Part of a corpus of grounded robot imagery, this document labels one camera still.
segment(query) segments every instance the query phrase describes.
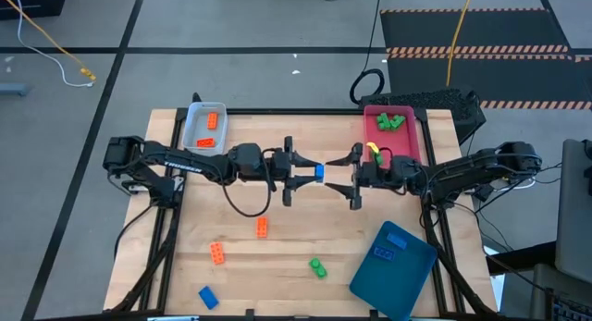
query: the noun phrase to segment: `pink plastic bin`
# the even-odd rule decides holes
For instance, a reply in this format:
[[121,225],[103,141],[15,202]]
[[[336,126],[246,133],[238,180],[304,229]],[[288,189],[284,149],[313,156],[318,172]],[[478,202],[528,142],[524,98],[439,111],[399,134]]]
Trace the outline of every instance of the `pink plastic bin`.
[[[380,130],[376,117],[387,113],[392,119],[395,115],[405,117],[405,122],[395,131]],[[366,146],[367,142],[373,142],[378,148],[389,148],[393,155],[407,155],[421,162],[419,156],[419,143],[417,142],[417,130],[415,129],[415,114],[409,106],[395,105],[368,105],[364,108],[364,158],[371,161],[372,151]],[[381,151],[384,160],[381,167],[390,167],[390,153]]]

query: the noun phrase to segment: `orange lego brick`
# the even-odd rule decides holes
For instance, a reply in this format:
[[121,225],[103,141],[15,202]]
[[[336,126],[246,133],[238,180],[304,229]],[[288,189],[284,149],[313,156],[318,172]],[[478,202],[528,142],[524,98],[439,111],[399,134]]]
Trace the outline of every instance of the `orange lego brick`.
[[210,244],[210,254],[212,255],[212,261],[215,265],[221,265],[224,263],[224,252],[222,252],[222,243],[212,242]]
[[210,113],[207,115],[207,128],[213,130],[218,123],[218,113]]
[[257,238],[267,238],[267,217],[257,218]]
[[197,140],[197,147],[214,147],[214,139],[207,138]]

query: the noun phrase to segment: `wooden tabletop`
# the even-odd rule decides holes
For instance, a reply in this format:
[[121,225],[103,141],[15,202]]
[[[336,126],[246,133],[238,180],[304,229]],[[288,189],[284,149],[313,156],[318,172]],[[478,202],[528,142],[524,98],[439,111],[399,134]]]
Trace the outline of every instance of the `wooden tabletop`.
[[[170,144],[175,110],[152,112],[147,140]],[[428,123],[438,162],[461,155],[450,111],[428,111]],[[423,162],[426,162],[421,127],[417,123]],[[355,142],[364,141],[361,116],[230,116],[226,147],[256,142],[261,148],[279,147],[291,135],[299,154],[325,163],[346,155]],[[164,173],[163,167],[153,167]],[[312,168],[296,173],[313,175]],[[326,182],[351,183],[350,167],[326,167]],[[419,225],[420,204],[412,195],[363,189],[358,211],[337,192],[320,183],[292,194],[292,207],[281,204],[281,191],[272,196],[267,211],[267,239],[255,238],[254,218],[240,216],[224,198],[220,186],[189,174],[185,186],[177,247],[166,313],[172,315],[368,316],[370,305],[350,293],[348,285],[382,223],[390,220],[425,240]],[[263,182],[235,182],[228,187],[234,203],[245,212],[258,212],[265,204]],[[472,208],[467,196],[460,204]],[[126,222],[148,204],[148,196],[132,196]],[[156,211],[133,225],[123,236],[113,268],[105,308],[113,307],[134,285],[146,266]],[[490,308],[496,309],[481,236],[475,217],[460,207],[448,210],[450,233],[459,270]],[[222,242],[226,262],[214,265],[212,241]],[[308,261],[318,257],[328,276],[318,279]],[[453,311],[450,278],[442,267],[447,305]],[[155,275],[153,292],[160,274]],[[209,286],[220,304],[209,311],[198,291]],[[152,294],[155,306],[156,294]],[[431,274],[413,309],[413,316],[436,316]]]

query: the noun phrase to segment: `floor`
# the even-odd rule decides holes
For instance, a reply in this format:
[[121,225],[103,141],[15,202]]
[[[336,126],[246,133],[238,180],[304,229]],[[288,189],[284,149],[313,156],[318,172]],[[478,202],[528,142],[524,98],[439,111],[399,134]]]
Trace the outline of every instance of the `floor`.
[[[101,53],[78,54],[98,78],[90,89],[65,86],[56,66],[40,56],[0,54],[1,81],[24,81],[34,87],[25,98],[0,100],[0,142],[14,149],[0,153],[0,195],[5,200],[0,211],[3,320],[19,319],[23,313],[83,146],[91,149],[89,127],[93,119],[101,120],[95,112],[106,94],[112,91],[88,166],[79,166],[78,172],[84,173],[78,175],[80,190],[69,199],[73,210],[38,318],[98,313],[103,307],[113,243],[127,208],[126,197],[106,182],[101,168],[110,136],[143,135],[152,109],[187,105],[193,92],[230,107],[352,107],[348,92],[364,65],[365,56],[359,53],[368,45],[376,0],[144,0],[129,47],[228,50],[173,56],[135,50],[123,58],[114,87],[105,89],[135,1],[67,0],[61,17],[39,19],[62,45],[94,47]],[[549,1],[572,47],[592,48],[589,0]],[[447,8],[463,3],[382,0],[381,6]],[[539,0],[473,0],[472,6],[541,5]],[[19,45],[16,28],[16,21],[0,22],[0,47]],[[23,39],[49,46],[30,26],[23,29]],[[383,45],[382,33],[376,31],[374,46]],[[62,55],[55,57],[64,61],[70,81],[85,81],[76,65]],[[369,67],[386,72],[383,58],[372,54]],[[374,86],[369,80],[358,93],[369,93]],[[527,141],[545,159],[544,165],[561,160],[563,140],[590,138],[586,131],[592,130],[589,111],[486,109],[485,114],[487,124],[475,135],[472,152],[509,140]],[[559,171],[548,171],[545,179],[558,175]],[[558,200],[559,184],[536,185],[509,193],[484,213],[513,248],[526,247],[554,240]],[[484,223],[483,230],[500,241],[491,226]],[[511,283],[507,278],[506,291],[528,294],[524,291],[529,288],[519,288],[522,283],[514,289]],[[521,313],[506,306],[510,305],[503,303],[501,308],[508,314]]]

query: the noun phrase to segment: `blue tray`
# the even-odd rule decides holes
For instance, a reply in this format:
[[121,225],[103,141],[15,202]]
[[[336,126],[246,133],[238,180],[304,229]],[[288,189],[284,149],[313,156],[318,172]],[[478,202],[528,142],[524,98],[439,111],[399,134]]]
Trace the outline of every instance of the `blue tray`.
[[436,255],[434,247],[386,221],[353,277],[350,290],[392,321],[409,320]]

